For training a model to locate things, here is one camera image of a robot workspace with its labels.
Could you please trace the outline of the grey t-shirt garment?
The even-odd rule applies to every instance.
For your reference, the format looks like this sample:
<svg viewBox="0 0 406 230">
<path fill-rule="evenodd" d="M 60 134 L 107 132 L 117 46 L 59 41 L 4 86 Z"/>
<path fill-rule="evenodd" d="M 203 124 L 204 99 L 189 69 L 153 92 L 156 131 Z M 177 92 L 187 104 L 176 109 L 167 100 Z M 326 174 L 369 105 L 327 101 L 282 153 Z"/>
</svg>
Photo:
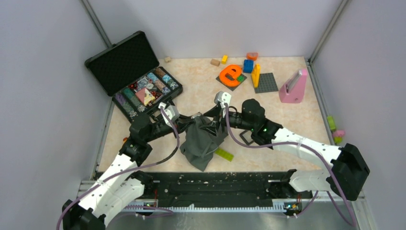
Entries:
<svg viewBox="0 0 406 230">
<path fill-rule="evenodd" d="M 196 116 L 194 124 L 186 129 L 185 141 L 180 146 L 181 153 L 187 161 L 196 169 L 204 171 L 213 158 L 214 152 L 228 136 L 226 130 L 218 128 L 213 135 L 204 128 L 213 127 L 212 121 L 203 116 Z"/>
</svg>

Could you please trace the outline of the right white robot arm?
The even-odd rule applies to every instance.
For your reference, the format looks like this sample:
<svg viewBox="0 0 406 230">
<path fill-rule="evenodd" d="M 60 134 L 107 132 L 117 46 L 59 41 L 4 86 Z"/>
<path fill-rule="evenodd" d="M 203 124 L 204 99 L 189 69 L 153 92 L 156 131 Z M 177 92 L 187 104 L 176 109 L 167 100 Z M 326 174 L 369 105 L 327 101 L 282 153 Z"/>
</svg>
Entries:
<svg viewBox="0 0 406 230">
<path fill-rule="evenodd" d="M 265 116 L 265 109 L 255 99 L 242 103 L 240 112 L 226 112 L 226 107 L 216 105 L 204 116 L 220 121 L 225 127 L 251 131 L 251 138 L 260 146 L 287 152 L 320 167 L 319 170 L 293 170 L 288 180 L 282 182 L 281 192 L 286 197 L 309 190 L 334 192 L 349 201 L 358 199 L 370 174 L 360 150 L 352 144 L 335 146 L 323 144 L 300 136 Z"/>
</svg>

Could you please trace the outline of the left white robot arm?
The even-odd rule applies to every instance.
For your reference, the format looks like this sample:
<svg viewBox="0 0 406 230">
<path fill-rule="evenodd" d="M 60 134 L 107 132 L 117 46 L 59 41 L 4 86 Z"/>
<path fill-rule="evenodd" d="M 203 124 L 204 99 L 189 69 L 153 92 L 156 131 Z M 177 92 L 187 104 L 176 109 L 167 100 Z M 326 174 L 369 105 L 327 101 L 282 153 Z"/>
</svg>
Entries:
<svg viewBox="0 0 406 230">
<path fill-rule="evenodd" d="M 195 123 L 194 119 L 180 115 L 173 106 L 161 110 L 161 114 L 162 119 L 154 123 L 146 114 L 135 117 L 130 126 L 130 137 L 110 167 L 86 192 L 75 200 L 66 201 L 56 229 L 104 230 L 133 200 L 153 194 L 153 184 L 138 179 L 133 173 L 168 161 L 180 147 L 179 134 Z M 175 135 L 176 147 L 170 155 L 144 165 L 152 151 L 149 142 L 171 133 Z"/>
</svg>

